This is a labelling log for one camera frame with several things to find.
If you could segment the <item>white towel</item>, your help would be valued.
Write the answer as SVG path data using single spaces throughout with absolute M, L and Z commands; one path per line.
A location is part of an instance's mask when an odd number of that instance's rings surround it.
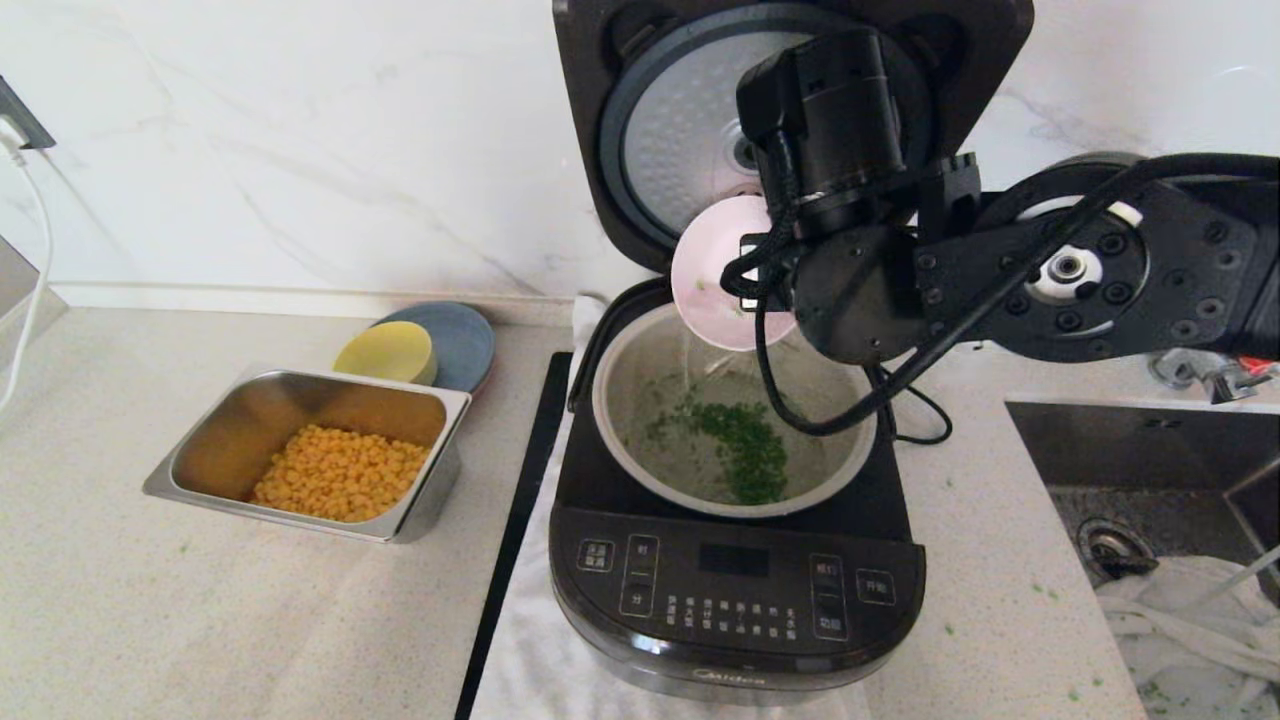
M 812 597 L 817 555 L 852 579 L 836 528 L 861 482 L 756 520 L 652 493 L 611 455 L 591 405 L 596 364 L 631 320 L 582 301 L 576 336 L 589 316 L 471 720 L 873 720 L 870 665 L 836 666 Z

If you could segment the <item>grey inner pot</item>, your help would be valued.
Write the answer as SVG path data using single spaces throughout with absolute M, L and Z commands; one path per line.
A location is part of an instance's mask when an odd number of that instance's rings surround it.
M 772 407 L 753 351 L 748 354 L 756 360 L 762 393 L 768 400 L 788 455 L 783 498 L 759 506 L 708 503 L 680 493 L 654 478 L 637 460 L 632 439 L 632 433 L 645 416 L 640 398 L 644 356 L 641 342 L 650 337 L 655 324 L 668 318 L 671 311 L 677 313 L 676 306 L 664 304 L 627 323 L 605 346 L 591 383 L 591 410 L 605 447 L 636 482 L 684 509 L 744 520 L 781 518 L 815 507 L 852 483 L 872 455 L 879 429 L 877 419 L 868 418 L 832 436 L 809 436 L 795 429 Z

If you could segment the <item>yellow corn kernels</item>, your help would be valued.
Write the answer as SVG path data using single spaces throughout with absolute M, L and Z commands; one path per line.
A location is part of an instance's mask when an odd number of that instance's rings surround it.
M 385 436 L 306 425 L 271 456 L 248 501 L 330 521 L 370 521 L 408 493 L 428 455 Z

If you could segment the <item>white bowl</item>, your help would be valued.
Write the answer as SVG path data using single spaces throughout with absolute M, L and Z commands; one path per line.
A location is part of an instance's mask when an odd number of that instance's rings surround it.
M 680 236 L 669 279 L 684 324 L 718 348 L 750 352 L 756 347 L 755 315 L 721 287 L 724 266 L 740 255 L 746 234 L 771 228 L 765 200 L 756 195 L 723 199 L 699 213 Z

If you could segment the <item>white cloth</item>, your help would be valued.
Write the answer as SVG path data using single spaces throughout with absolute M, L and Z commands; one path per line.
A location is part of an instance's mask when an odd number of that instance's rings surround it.
M 1280 720 L 1280 607 L 1243 571 L 1165 557 L 1096 588 L 1148 720 Z

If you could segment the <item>chrome faucet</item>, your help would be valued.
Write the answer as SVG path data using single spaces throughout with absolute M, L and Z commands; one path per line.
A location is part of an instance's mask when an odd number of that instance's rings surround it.
M 1170 348 L 1148 359 L 1151 375 L 1172 389 L 1199 386 L 1212 405 L 1258 395 L 1260 387 L 1280 379 L 1280 361 L 1231 357 L 1197 348 Z

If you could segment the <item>black rice cooker lid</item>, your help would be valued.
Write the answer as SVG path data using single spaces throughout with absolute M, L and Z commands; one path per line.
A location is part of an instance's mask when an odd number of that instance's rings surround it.
M 1024 46 L 1033 0 L 553 0 L 593 201 L 611 242 L 667 274 L 710 205 L 756 193 L 736 90 L 824 35 L 879 33 L 902 160 L 960 150 Z

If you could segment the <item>black rice cooker body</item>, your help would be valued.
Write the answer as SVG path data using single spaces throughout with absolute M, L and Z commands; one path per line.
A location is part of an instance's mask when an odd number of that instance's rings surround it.
M 604 311 L 568 407 L 553 592 L 620 678 L 794 705 L 877 671 L 915 626 L 925 550 L 891 409 L 837 436 L 797 433 L 753 354 L 689 332 L 664 278 Z

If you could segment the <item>blue plate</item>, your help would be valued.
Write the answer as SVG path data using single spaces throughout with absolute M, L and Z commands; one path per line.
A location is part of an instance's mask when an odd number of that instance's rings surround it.
M 374 324 L 392 322 L 413 323 L 431 336 L 436 359 L 431 387 L 471 395 L 480 392 L 493 369 L 497 334 L 479 310 L 458 302 L 424 302 L 392 313 Z

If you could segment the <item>dark wall socket plate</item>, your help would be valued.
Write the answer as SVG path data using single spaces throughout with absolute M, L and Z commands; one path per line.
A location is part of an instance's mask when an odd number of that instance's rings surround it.
M 58 141 L 4 76 L 0 76 L 0 140 L 22 150 L 49 150 L 58 146 Z

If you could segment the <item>yellow bowl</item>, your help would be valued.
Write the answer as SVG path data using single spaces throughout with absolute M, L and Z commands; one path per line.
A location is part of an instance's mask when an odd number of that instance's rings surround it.
M 433 386 L 439 359 L 430 333 L 412 322 L 384 322 L 353 337 L 332 370 L 419 386 Z

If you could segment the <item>stainless steel tray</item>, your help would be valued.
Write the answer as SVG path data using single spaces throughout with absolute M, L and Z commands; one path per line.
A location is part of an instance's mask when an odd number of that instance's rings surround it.
M 461 473 L 454 443 L 472 395 L 334 372 L 252 365 L 145 480 L 145 495 L 214 512 L 372 543 L 404 544 L 436 524 Z M 271 456 L 306 425 L 428 448 L 407 493 L 380 515 L 337 521 L 250 502 Z

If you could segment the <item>chopped green scallions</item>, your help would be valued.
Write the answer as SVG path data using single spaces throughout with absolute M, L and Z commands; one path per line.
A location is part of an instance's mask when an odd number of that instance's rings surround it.
M 759 506 L 785 496 L 785 439 L 756 360 L 698 338 L 676 311 L 641 342 L 645 416 L 635 454 L 658 480 L 708 503 Z

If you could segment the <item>black strip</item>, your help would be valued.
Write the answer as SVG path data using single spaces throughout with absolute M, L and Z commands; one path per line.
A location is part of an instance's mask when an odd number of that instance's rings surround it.
M 497 633 L 511 578 L 518 560 L 518 552 L 541 492 L 547 468 L 556 446 L 556 438 L 559 434 L 566 398 L 573 379 L 571 361 L 571 352 L 554 352 L 547 368 L 532 429 L 483 606 L 483 614 L 477 624 L 458 702 L 454 707 L 454 720 L 471 720 L 472 716 L 493 638 Z

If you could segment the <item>metal sink drain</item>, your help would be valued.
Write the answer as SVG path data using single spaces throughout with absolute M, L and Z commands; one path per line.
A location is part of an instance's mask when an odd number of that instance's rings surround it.
M 1128 577 L 1144 577 L 1160 560 L 1140 534 L 1119 521 L 1089 518 L 1075 530 L 1079 559 L 1094 585 Z

